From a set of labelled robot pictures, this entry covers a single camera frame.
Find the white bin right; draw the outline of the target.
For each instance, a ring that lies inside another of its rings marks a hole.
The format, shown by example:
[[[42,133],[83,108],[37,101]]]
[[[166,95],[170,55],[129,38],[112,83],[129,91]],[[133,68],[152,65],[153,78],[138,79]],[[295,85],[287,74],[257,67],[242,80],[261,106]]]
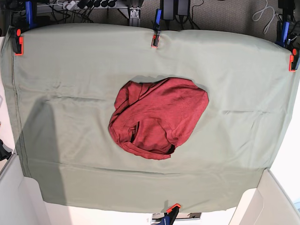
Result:
[[[245,191],[229,224],[298,225],[300,213],[273,173],[266,169],[256,188]]]

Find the black power adapter left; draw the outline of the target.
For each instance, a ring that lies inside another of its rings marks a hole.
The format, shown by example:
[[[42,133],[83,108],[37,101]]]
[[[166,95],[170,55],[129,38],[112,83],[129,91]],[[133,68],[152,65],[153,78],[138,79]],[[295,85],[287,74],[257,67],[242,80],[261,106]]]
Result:
[[[175,0],[161,0],[162,19],[174,19]]]

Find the grey metal bracket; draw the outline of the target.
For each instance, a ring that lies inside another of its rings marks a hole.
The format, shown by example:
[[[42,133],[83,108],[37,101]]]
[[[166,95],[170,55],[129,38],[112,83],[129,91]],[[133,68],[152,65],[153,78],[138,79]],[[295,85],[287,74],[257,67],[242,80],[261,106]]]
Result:
[[[131,7],[128,9],[129,26],[140,27],[141,26],[141,8]]]

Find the orange black clamp left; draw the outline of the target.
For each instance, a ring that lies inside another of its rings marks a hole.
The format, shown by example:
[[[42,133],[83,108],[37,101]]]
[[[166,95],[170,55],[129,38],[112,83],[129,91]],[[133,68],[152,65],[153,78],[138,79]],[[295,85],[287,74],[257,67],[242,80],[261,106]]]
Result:
[[[24,52],[24,45],[21,30],[16,28],[10,29],[10,37],[15,55],[22,56]]]

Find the orange black clamp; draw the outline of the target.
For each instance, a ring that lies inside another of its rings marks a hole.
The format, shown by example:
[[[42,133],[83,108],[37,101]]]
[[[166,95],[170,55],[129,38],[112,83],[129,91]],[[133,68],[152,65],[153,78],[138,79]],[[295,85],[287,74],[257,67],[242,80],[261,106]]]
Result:
[[[294,48],[292,50],[292,54],[290,55],[289,59],[289,71],[295,72],[300,64],[300,49]]]
[[[21,30],[16,28],[10,29],[10,37],[15,55],[22,56],[24,52],[24,45]]]

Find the black power adapter right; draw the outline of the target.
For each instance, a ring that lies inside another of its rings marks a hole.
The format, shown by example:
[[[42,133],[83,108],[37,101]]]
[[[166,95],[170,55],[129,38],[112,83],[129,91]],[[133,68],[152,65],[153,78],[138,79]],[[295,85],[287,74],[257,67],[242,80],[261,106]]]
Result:
[[[177,15],[188,16],[190,12],[190,0],[177,0]]]

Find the orange black clamp right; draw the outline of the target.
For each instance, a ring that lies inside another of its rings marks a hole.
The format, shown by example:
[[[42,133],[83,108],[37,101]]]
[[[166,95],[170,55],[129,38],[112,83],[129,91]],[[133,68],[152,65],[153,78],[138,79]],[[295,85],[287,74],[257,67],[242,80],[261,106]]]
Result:
[[[290,55],[289,59],[289,71],[295,72],[300,64],[300,49],[294,48],[292,50],[292,54]]]

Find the black power adapter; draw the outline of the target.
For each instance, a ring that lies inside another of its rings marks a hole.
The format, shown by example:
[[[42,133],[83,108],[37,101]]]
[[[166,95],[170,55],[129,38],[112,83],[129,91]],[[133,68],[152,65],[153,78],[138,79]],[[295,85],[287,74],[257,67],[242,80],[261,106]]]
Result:
[[[161,0],[162,19],[174,19],[175,0]]]
[[[177,15],[188,16],[190,12],[190,0],[177,0]]]

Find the blue clamp top right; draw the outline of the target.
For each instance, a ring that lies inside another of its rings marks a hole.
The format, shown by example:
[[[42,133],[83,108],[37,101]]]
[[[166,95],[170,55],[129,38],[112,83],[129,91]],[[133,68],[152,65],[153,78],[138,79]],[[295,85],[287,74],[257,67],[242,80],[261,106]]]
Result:
[[[286,45],[289,25],[289,22],[277,22],[277,39],[275,43],[281,47],[285,47]]]

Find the blue black centre clamp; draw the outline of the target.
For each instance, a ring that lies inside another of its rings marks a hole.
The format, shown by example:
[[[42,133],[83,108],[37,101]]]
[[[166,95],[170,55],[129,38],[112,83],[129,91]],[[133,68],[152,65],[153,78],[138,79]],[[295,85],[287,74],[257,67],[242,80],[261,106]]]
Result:
[[[152,38],[152,42],[151,42],[151,47],[153,48],[158,48],[158,43],[159,43],[159,37],[160,37],[160,18],[161,18],[161,14],[162,14],[162,10],[161,9],[157,9],[156,10],[156,15],[155,15],[155,20],[154,20],[154,35]]]

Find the green table cloth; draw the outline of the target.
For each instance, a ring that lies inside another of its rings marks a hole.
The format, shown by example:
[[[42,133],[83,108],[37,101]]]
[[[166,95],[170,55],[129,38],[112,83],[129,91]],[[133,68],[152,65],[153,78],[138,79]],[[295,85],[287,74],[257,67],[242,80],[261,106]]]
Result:
[[[271,167],[292,118],[300,81],[290,52],[272,42],[209,30],[163,31],[59,24],[23,34],[0,61],[10,123],[26,177],[48,203],[157,213],[238,205]],[[119,90],[176,77],[209,103],[168,159],[124,151],[109,134]]]

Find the red long-sleeve T-shirt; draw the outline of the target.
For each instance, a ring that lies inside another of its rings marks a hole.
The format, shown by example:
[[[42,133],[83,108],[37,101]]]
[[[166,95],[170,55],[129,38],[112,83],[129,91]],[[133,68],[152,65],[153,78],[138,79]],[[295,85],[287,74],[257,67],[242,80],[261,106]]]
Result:
[[[207,91],[188,79],[129,81],[115,99],[108,131],[128,153],[168,159],[191,136],[208,103]]]

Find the blue clamp top left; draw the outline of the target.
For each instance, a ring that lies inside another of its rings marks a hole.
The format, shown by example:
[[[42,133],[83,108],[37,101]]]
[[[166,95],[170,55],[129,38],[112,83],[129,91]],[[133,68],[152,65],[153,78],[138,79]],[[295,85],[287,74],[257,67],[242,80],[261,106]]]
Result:
[[[34,0],[27,0],[25,2],[26,22],[28,29],[31,30],[37,26],[37,2]]]

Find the blue clamp bottom edge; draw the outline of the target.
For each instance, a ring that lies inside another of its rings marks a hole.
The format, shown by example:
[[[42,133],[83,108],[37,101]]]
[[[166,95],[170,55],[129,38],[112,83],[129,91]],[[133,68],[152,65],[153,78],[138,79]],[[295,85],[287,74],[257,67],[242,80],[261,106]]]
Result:
[[[172,207],[166,210],[166,213],[161,218],[158,225],[173,225],[179,211],[180,211],[181,205],[176,203]]]

